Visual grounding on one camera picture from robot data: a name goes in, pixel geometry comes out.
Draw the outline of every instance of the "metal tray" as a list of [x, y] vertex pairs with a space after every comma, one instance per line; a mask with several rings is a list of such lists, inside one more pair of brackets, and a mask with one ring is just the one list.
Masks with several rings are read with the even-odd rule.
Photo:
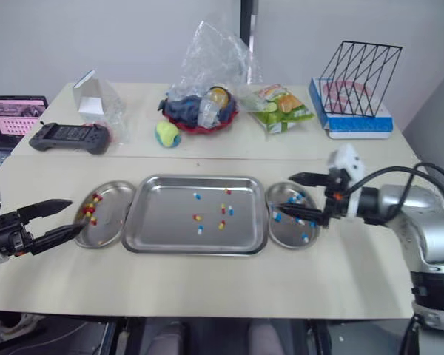
[[[102, 201], [93, 202], [93, 195], [102, 196]], [[82, 210], [88, 203], [95, 204], [93, 217], [97, 225], [88, 224], [75, 238], [78, 246], [89, 249], [99, 249], [109, 246], [118, 240], [124, 226], [129, 207], [135, 196], [135, 187], [126, 181], [112, 181], [99, 186], [89, 193], [74, 218], [74, 223], [89, 221]]]
[[[203, 220], [194, 220], [195, 214]], [[222, 220], [225, 228], [220, 230]], [[261, 251], [266, 239], [265, 198], [259, 181], [162, 175], [149, 177], [139, 186], [121, 241], [135, 253], [250, 255]]]
[[[270, 186], [266, 192], [266, 203], [269, 208], [269, 233], [278, 244], [289, 249], [304, 249], [313, 245], [319, 235], [319, 226], [309, 221], [297, 222], [287, 214], [276, 209], [276, 205], [288, 202], [288, 199], [301, 194], [299, 203], [306, 207], [316, 208], [315, 202], [307, 191], [296, 183], [283, 182]], [[280, 213], [280, 221], [276, 221], [273, 212]]]

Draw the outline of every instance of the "white wall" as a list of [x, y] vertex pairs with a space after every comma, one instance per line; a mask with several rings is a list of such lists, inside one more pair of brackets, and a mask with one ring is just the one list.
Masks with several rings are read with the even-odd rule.
[[404, 131], [422, 161], [444, 168], [444, 80]]
[[0, 95], [46, 95], [95, 67], [120, 82], [170, 82], [206, 16], [238, 33], [240, 0], [0, 0]]
[[269, 83], [307, 84], [342, 40], [403, 46], [385, 97], [401, 129], [444, 79], [444, 0], [259, 0], [256, 31]]

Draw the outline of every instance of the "robotic arm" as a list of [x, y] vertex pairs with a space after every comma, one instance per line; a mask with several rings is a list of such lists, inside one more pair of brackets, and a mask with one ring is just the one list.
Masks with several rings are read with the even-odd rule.
[[290, 177], [300, 185], [326, 187], [323, 211], [293, 203], [284, 203], [278, 208], [290, 216], [313, 220], [324, 227], [329, 226], [330, 218], [356, 216], [363, 218], [366, 224], [392, 229], [400, 240], [411, 273], [416, 318], [425, 327], [444, 331], [444, 208], [441, 199], [428, 189], [407, 186], [408, 194], [401, 209], [392, 214], [406, 187], [360, 187], [349, 193], [363, 177], [363, 164], [349, 145], [332, 153], [328, 165], [327, 175], [302, 172]]
[[38, 238], [33, 238], [24, 227], [30, 220], [56, 214], [71, 203], [69, 200], [46, 200], [0, 215], [0, 263], [12, 255], [19, 257], [29, 252], [33, 255], [42, 253], [77, 236], [85, 227], [84, 224], [61, 226]]

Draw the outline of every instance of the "red plate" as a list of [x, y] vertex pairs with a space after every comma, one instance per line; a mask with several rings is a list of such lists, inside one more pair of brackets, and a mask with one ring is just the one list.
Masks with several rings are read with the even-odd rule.
[[186, 131], [188, 133], [194, 134], [194, 135], [207, 135], [209, 133], [218, 131], [220, 129], [223, 129], [225, 127], [227, 127], [228, 125], [230, 125], [233, 121], [235, 116], [238, 114], [238, 110], [237, 110], [237, 105], [235, 105], [235, 111], [232, 112], [232, 114], [229, 117], [229, 120], [227, 122], [222, 122], [220, 123], [218, 126], [212, 127], [210, 129], [204, 128], [202, 126], [196, 126], [194, 128], [188, 127], [185, 124], [183, 124], [182, 122], [174, 122], [173, 119], [171, 117], [169, 117], [167, 114], [165, 114], [163, 112], [163, 116], [166, 117], [169, 122], [171, 122], [172, 124], [174, 124], [175, 126], [177, 126], [177, 128]]

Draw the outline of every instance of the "white table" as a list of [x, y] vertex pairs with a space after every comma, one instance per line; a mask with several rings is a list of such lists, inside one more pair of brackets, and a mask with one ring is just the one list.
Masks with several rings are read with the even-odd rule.
[[[2, 211], [48, 198], [74, 200], [60, 214], [30, 224], [39, 236], [71, 223], [84, 196], [110, 180], [138, 184], [155, 173], [229, 172], [256, 176], [268, 187], [300, 169], [323, 172], [325, 161], [15, 156], [0, 168]], [[94, 177], [83, 180], [88, 172]], [[376, 183], [397, 180], [391, 175]], [[311, 191], [321, 203], [323, 190]], [[178, 256], [133, 254], [120, 244], [88, 250], [68, 242], [0, 265], [1, 310], [54, 314], [410, 317], [410, 287], [397, 238], [360, 220], [333, 220], [305, 251], [270, 240], [251, 257]]]
[[[248, 115], [210, 136], [184, 135], [164, 149], [153, 129], [163, 84], [116, 84], [127, 103], [131, 143], [104, 156], [51, 149], [37, 152], [25, 137], [0, 168], [2, 213], [48, 198], [75, 204], [35, 220], [36, 236], [73, 221], [79, 203], [110, 180], [135, 185], [152, 174], [251, 175], [267, 189], [295, 172], [326, 172], [328, 154], [344, 141], [327, 138], [317, 119], [281, 135], [266, 136]], [[312, 107], [306, 88], [291, 87]], [[43, 119], [81, 124], [66, 86]], [[368, 172], [417, 162], [395, 129], [387, 141], [352, 141]], [[93, 174], [92, 179], [84, 176]], [[381, 177], [371, 186], [404, 183]], [[311, 189], [323, 206], [323, 190]], [[38, 256], [0, 265], [0, 310], [54, 314], [395, 318], [411, 316], [411, 283], [394, 234], [383, 227], [333, 220], [315, 245], [291, 251], [269, 241], [253, 257], [133, 254], [117, 244], [102, 250], [65, 243]]]
[[[226, 159], [326, 159], [329, 153], [341, 144], [326, 136], [319, 120], [313, 118], [280, 135], [267, 135], [254, 118], [240, 113], [230, 128], [211, 135], [182, 136], [177, 149], [160, 146], [155, 139], [157, 122], [165, 119], [157, 111], [159, 102], [165, 98], [167, 84], [114, 84], [115, 89], [127, 104], [124, 120], [131, 134], [130, 142], [111, 146], [106, 156], [119, 157], [165, 157], [165, 158], [226, 158]], [[72, 85], [66, 85], [47, 111], [42, 115], [45, 123], [83, 124], [72, 94]], [[288, 87], [314, 112], [305, 87]], [[28, 144], [30, 137], [41, 128], [36, 124], [31, 133], [13, 150], [13, 155], [72, 155], [88, 156], [85, 151], [50, 150], [38, 152]], [[385, 161], [395, 155], [415, 159], [405, 138], [395, 127], [388, 140], [356, 140], [355, 147], [363, 159]]]

